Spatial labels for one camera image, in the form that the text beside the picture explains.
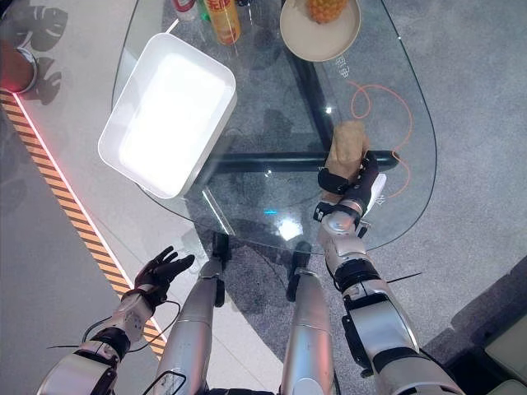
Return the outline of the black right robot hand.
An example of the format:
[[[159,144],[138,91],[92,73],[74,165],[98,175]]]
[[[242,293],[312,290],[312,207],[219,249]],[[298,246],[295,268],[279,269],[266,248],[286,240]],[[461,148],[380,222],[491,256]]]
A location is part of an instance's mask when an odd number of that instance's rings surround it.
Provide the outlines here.
[[[386,176],[379,170],[375,151],[368,151],[357,168],[357,173],[345,179],[323,168],[318,173],[318,184],[322,189],[322,202],[332,206],[345,202],[355,204],[359,212],[366,214],[380,196]]]

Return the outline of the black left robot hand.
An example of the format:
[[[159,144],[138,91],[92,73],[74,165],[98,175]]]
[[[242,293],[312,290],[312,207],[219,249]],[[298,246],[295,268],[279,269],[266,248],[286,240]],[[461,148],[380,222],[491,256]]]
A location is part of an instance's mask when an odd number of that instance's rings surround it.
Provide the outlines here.
[[[182,272],[189,269],[195,260],[193,254],[178,257],[173,246],[168,246],[150,260],[136,275],[134,291],[142,295],[152,310],[164,304],[170,283]]]

